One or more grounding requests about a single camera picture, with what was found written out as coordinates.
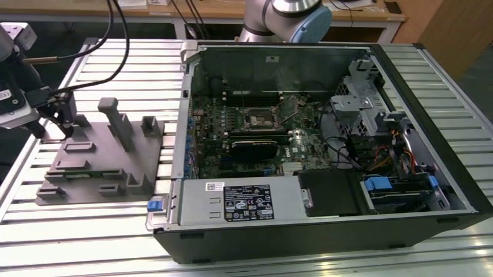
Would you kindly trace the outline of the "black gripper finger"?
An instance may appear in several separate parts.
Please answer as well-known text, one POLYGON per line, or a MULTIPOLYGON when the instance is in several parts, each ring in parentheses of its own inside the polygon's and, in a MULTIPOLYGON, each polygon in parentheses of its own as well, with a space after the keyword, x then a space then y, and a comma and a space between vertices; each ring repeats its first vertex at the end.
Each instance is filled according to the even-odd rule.
POLYGON ((48 119, 65 137, 73 134, 73 118, 76 116, 76 101, 72 92, 63 92, 49 98, 47 104, 37 108, 39 114, 48 119))
POLYGON ((41 139, 45 135, 45 127, 40 123, 40 119, 35 119, 33 121, 25 123, 25 128, 29 130, 35 138, 41 139))

